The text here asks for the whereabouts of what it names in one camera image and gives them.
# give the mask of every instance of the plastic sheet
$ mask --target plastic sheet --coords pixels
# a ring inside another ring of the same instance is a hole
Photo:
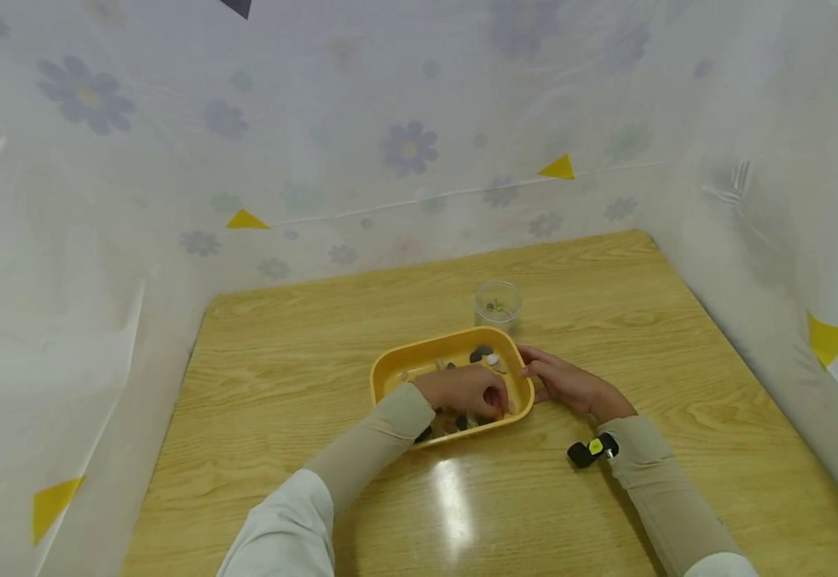
[[[213,294],[632,227],[838,480],[838,0],[1,0],[0,575],[115,575]]]

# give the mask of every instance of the yellow bunting flag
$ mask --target yellow bunting flag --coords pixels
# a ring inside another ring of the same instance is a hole
[[[566,180],[576,178],[573,175],[573,168],[570,165],[569,154],[564,154],[564,156],[554,160],[553,163],[547,164],[538,174],[541,176],[550,176],[551,178],[566,178]]]
[[[838,327],[818,321],[807,313],[810,324],[810,348],[820,359],[820,364],[828,367],[838,357]]]
[[[57,517],[71,504],[75,491],[83,478],[63,481],[59,485],[46,488],[34,494],[34,509],[31,515],[31,530],[34,534],[34,545],[41,542],[44,534],[54,524]]]
[[[268,226],[241,208],[227,223],[227,228],[268,228]]]

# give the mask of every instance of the wooden piece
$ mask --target wooden piece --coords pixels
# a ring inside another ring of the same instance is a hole
[[[217,297],[123,575],[214,575],[252,506],[370,410],[378,354],[469,325],[490,278],[521,287],[519,341],[656,421],[761,575],[838,575],[838,487],[641,232]],[[589,438],[547,402],[405,455],[336,523],[336,574],[654,575],[605,464],[566,462]]]

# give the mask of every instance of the beige sleeve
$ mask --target beige sleeve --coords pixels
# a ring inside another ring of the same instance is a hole
[[[435,411],[419,389],[405,383],[305,464],[326,484],[336,518],[381,469],[412,447],[433,418]]]
[[[612,474],[636,506],[668,575],[685,575],[714,553],[742,554],[650,419],[614,419],[599,432],[610,433],[618,442],[620,451],[610,462]]]

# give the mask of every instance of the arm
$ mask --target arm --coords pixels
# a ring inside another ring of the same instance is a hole
[[[505,383],[479,365],[403,384],[249,512],[218,577],[333,575],[335,517],[435,418],[454,408],[497,418]]]
[[[612,474],[631,497],[668,575],[757,575],[650,419],[639,417],[624,395],[601,378],[534,347],[518,350],[528,363],[525,374],[545,384],[537,401],[557,399],[593,415],[599,432],[618,442]]]

